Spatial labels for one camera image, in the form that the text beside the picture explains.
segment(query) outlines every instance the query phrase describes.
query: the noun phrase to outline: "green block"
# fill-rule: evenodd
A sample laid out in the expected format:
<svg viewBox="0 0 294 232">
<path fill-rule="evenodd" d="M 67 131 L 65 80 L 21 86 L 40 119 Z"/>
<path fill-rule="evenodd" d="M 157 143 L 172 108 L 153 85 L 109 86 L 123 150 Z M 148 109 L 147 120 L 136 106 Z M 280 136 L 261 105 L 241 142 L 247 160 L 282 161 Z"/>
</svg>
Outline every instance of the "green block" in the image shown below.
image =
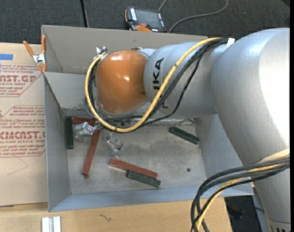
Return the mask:
<svg viewBox="0 0 294 232">
<path fill-rule="evenodd" d="M 157 187 L 157 188 L 160 186 L 160 183 L 161 183 L 161 181 L 156 178 L 152 178 L 152 177 L 149 177 L 144 174 L 140 174 L 140 173 L 132 171 L 132 170 L 128 171 L 127 177 L 132 180 L 137 180 L 139 182 L 142 182 L 142 183 L 145 183 L 147 185 Z"/>
<path fill-rule="evenodd" d="M 200 139 L 198 137 L 196 137 L 190 133 L 187 133 L 186 131 L 181 130 L 175 126 L 171 127 L 169 132 L 172 133 L 173 135 L 180 137 L 184 140 L 187 140 L 188 142 L 193 143 L 195 145 L 197 145 L 200 141 Z"/>
</svg>

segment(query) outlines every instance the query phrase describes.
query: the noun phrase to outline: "black floor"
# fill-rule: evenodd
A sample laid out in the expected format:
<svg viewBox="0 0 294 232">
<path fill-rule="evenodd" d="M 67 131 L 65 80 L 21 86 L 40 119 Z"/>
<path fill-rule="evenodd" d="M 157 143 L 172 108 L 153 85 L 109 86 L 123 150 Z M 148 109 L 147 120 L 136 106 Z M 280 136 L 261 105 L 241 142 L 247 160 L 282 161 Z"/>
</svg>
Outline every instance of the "black floor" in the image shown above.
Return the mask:
<svg viewBox="0 0 294 232">
<path fill-rule="evenodd" d="M 128 5 L 158 9 L 164 0 L 84 0 L 89 27 L 124 29 Z M 192 15 L 220 10 L 226 0 L 167 0 L 161 12 L 166 24 Z M 221 13 L 187 20 L 172 32 L 204 36 L 230 36 L 239 39 L 250 33 L 290 27 L 290 0 L 228 0 Z M 41 25 L 83 27 L 80 0 L 0 0 L 0 42 L 38 44 Z M 260 232 L 251 197 L 226 199 L 234 232 Z"/>
</svg>

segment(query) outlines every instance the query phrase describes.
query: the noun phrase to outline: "black cable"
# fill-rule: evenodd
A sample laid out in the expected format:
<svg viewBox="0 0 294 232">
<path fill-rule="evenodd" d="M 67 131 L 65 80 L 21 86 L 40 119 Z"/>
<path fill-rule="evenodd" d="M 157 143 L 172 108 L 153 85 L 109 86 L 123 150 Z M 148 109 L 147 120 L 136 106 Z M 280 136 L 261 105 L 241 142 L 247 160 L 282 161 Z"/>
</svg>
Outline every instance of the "black cable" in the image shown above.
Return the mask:
<svg viewBox="0 0 294 232">
<path fill-rule="evenodd" d="M 269 167 L 269 166 L 273 166 L 275 164 L 286 164 L 288 163 L 290 160 L 287 158 L 284 159 L 277 159 L 277 160 L 272 160 L 269 162 L 262 162 L 262 163 L 256 163 L 256 164 L 252 164 L 252 165 L 248 165 L 248 166 L 242 166 L 242 167 L 237 167 L 237 168 L 232 168 L 232 169 L 228 169 L 222 172 L 219 172 L 217 174 L 214 174 L 213 176 L 209 177 L 207 180 L 205 180 L 201 186 L 199 187 L 197 194 L 192 202 L 191 205 L 191 217 L 194 217 L 194 211 L 195 211 L 195 204 L 198 202 L 199 197 L 209 188 L 218 185 L 220 183 L 224 183 L 227 182 L 229 180 L 235 179 L 235 178 L 240 178 L 240 177 L 244 177 L 244 175 L 241 174 L 236 174 L 236 175 L 231 175 L 229 177 L 227 177 L 226 179 L 218 179 L 224 175 L 228 175 L 228 174 L 233 174 L 233 173 L 237 173 L 240 171 L 248 171 L 248 170 L 252 170 L 252 169 L 256 169 L 256 168 L 261 168 L 261 167 Z"/>
<path fill-rule="evenodd" d="M 277 166 L 277 168 L 282 168 L 282 167 L 285 167 L 287 166 L 287 164 L 283 163 L 281 164 L 280 166 Z M 191 205 L 191 217 L 194 216 L 194 211 L 195 211 L 195 207 L 197 207 L 197 210 L 198 210 L 198 213 L 199 213 L 199 208 L 200 208 L 200 205 L 198 204 L 199 203 L 199 200 L 200 200 L 200 197 L 202 196 L 202 194 L 204 192 L 206 192 L 208 189 L 214 187 L 214 186 L 217 186 L 219 184 L 222 184 L 222 183 L 226 183 L 230 180 L 234 180 L 234 179 L 240 179 L 240 178 L 246 178 L 246 177 L 250 177 L 251 179 L 253 179 L 255 176 L 261 176 L 262 174 L 268 174 L 268 173 L 272 173 L 274 172 L 275 169 L 271 169 L 271 170 L 261 170 L 261 171 L 257 171 L 257 172 L 253 172 L 253 173 L 241 173 L 241 174 L 235 174 L 235 175 L 232 175 L 232 176 L 229 176 L 229 177 L 225 177 L 225 178 L 222 178 L 222 179 L 219 179 L 217 181 L 214 181 L 212 183 L 210 183 L 209 185 L 206 185 L 204 189 L 202 189 L 198 194 L 197 196 L 194 198 L 193 202 L 192 202 L 192 205 Z M 203 227 L 205 227 L 205 232 L 208 232 L 208 227 L 207 225 L 205 224 L 204 220 L 202 221 L 202 225 Z"/>
<path fill-rule="evenodd" d="M 273 176 L 273 175 L 276 175 L 276 174 L 278 174 L 278 173 L 280 173 L 280 172 L 282 172 L 282 171 L 284 171 L 284 170 L 286 170 L 286 169 L 288 169 L 288 168 L 290 168 L 290 163 L 289 163 L 289 164 L 286 164 L 285 166 L 283 166 L 283 167 L 281 167 L 281 168 L 276 167 L 276 168 L 275 168 L 276 170 L 274 170 L 274 171 L 272 171 L 272 172 L 269 171 L 269 173 L 264 174 L 264 175 L 262 175 L 262 176 L 260 176 L 260 177 L 255 177 L 255 178 L 250 179 L 250 180 L 240 181 L 240 182 L 238 182 L 238 183 L 234 183 L 234 184 L 228 185 L 228 186 L 226 186 L 226 187 L 223 187 L 223 188 L 217 190 L 212 196 L 209 197 L 209 199 L 207 200 L 207 202 L 205 203 L 205 205 L 203 206 L 202 209 L 200 209 L 200 204 L 199 204 L 199 200 L 198 200 L 198 204 L 196 205 L 196 207 L 197 207 L 197 209 L 198 209 L 198 215 L 197 215 L 197 217 L 196 217 L 195 219 L 193 219 L 194 216 L 191 216 L 191 221 L 192 221 L 191 231 L 192 231 L 193 229 L 194 229 L 195 231 L 198 231 L 197 228 L 195 227 L 195 223 L 198 221 L 200 215 L 206 210 L 207 206 L 209 205 L 209 203 L 211 202 L 211 200 L 213 199 L 213 197 L 214 197 L 217 193 L 219 193 L 219 192 L 221 192 L 221 191 L 223 191 L 223 190 L 225 190 L 225 189 L 227 189 L 227 188 L 231 188 L 231 187 L 234 187 L 234 186 L 238 186 L 238 185 L 246 184 L 246 183 L 249 183 L 249 182 L 254 182 L 254 181 L 258 181 L 258 180 L 261 180 L 261 179 L 268 178 L 268 177 Z"/>
<path fill-rule="evenodd" d="M 198 58 L 200 58 L 206 51 L 210 50 L 211 48 L 214 48 L 220 44 L 226 43 L 228 41 L 227 38 L 220 38 L 220 39 L 215 39 L 212 40 L 203 46 L 201 46 L 194 54 L 193 56 L 189 59 L 189 61 L 185 64 L 185 66 L 180 70 L 176 78 L 171 82 L 170 86 L 167 88 L 166 92 L 162 95 L 161 100 L 158 102 L 158 104 L 155 106 L 153 109 L 152 113 L 150 114 L 149 117 L 154 115 L 160 107 L 164 104 L 165 100 L 167 97 L 170 95 L 172 92 L 173 88 L 176 86 L 177 82 L 180 80 L 184 72 L 190 67 L 190 65 L 195 62 Z"/>
<path fill-rule="evenodd" d="M 216 40 L 213 40 L 213 41 L 211 41 L 211 42 L 205 44 L 205 45 L 204 45 L 204 46 L 205 46 L 204 48 L 199 48 L 199 50 L 198 50 L 198 51 L 192 56 L 192 58 L 188 61 L 188 63 L 187 63 L 187 64 L 183 67 L 183 69 L 178 73 L 177 77 L 173 80 L 173 82 L 171 83 L 171 85 L 169 86 L 169 88 L 167 89 L 167 91 L 165 92 L 165 94 L 162 96 L 161 100 L 160 100 L 160 101 L 158 102 L 158 104 L 155 106 L 155 108 L 153 109 L 152 113 L 149 115 L 148 118 L 150 118 L 153 114 L 155 114 L 155 113 L 160 109 L 160 107 L 164 104 L 165 100 L 167 99 L 167 97 L 169 96 L 169 94 L 172 92 L 173 88 L 176 86 L 177 82 L 180 80 L 180 78 L 182 77 L 182 75 L 183 75 L 183 73 L 186 71 L 186 69 L 187 69 L 187 68 L 188 68 L 188 67 L 189 67 L 194 61 L 196 61 L 196 60 L 198 59 L 198 62 L 197 62 L 197 64 L 196 64 L 196 66 L 195 66 L 193 72 L 191 73 L 189 79 L 187 80 L 187 82 L 186 82 L 186 84 L 185 84 L 185 86 L 184 86 L 184 88 L 183 88 L 183 90 L 182 90 L 182 92 L 181 92 L 181 94 L 180 94 L 180 96 L 179 96 L 179 99 L 178 99 L 178 101 L 177 101 L 177 104 L 176 104 L 175 109 L 173 110 L 173 112 L 172 112 L 171 114 L 169 114 L 169 115 L 163 116 L 163 117 L 161 117 L 161 118 L 157 118 L 157 119 L 155 119 L 155 120 L 153 120 L 153 121 L 146 122 L 146 123 L 142 124 L 140 127 L 145 126 L 145 125 L 148 125 L 148 124 L 151 124 L 151 123 L 158 122 L 158 121 L 160 121 L 160 120 L 162 120 L 162 119 L 168 118 L 168 117 L 170 117 L 171 115 L 173 115 L 173 114 L 177 111 L 177 109 L 179 108 L 179 105 L 180 105 L 180 103 L 181 103 L 181 100 L 182 100 L 182 98 L 183 98 L 183 95 L 184 95 L 186 89 L 188 88 L 188 86 L 189 86 L 189 84 L 190 84 L 190 81 L 192 80 L 192 78 L 193 78 L 195 72 L 197 71 L 197 69 L 198 69 L 198 67 L 199 67 L 199 63 L 200 63 L 200 60 L 201 60 L 202 55 L 203 55 L 206 51 L 210 50 L 211 48 L 214 48 L 214 47 L 216 47 L 216 46 L 218 46 L 218 45 L 220 45 L 220 44 L 226 43 L 227 40 L 228 40 L 228 39 L 226 39 L 226 38 L 224 38 L 224 39 L 223 39 L 223 38 L 221 38 L 221 39 L 216 39 Z"/>
</svg>

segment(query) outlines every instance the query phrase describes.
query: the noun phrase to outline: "metal box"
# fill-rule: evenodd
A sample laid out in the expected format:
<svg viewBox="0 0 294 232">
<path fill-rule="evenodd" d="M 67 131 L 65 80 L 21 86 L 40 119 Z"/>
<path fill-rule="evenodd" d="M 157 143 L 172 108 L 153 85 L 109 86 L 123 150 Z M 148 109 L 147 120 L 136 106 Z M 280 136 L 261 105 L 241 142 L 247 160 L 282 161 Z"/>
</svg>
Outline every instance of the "metal box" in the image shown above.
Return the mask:
<svg viewBox="0 0 294 232">
<path fill-rule="evenodd" d="M 124 172 L 109 168 L 111 150 L 104 133 L 100 135 L 89 178 L 84 178 L 81 170 L 91 138 L 75 141 L 73 150 L 66 149 L 64 119 L 87 116 L 85 73 L 96 47 L 105 46 L 108 53 L 113 53 L 137 46 L 157 49 L 198 42 L 206 37 L 60 26 L 43 26 L 42 34 L 46 36 L 48 65 L 44 73 L 44 105 L 49 211 L 192 200 L 206 178 L 242 165 L 218 116 L 213 115 L 200 117 L 195 124 L 178 125 L 196 134 L 199 145 L 170 134 L 168 125 L 115 134 L 124 145 L 120 160 L 157 172 L 161 188 L 128 179 Z M 227 189 L 222 196 L 252 194 L 248 184 Z"/>
</svg>

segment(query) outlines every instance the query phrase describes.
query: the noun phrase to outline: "cardboard sheet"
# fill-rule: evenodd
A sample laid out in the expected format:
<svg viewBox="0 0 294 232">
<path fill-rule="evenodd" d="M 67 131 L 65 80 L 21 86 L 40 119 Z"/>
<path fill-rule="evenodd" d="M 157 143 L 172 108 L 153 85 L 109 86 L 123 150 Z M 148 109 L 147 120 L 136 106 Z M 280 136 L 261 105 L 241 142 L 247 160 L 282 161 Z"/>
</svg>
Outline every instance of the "cardboard sheet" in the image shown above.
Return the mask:
<svg viewBox="0 0 294 232">
<path fill-rule="evenodd" d="M 46 202 L 44 76 L 23 44 L 0 54 L 12 56 L 0 60 L 0 206 Z"/>
</svg>

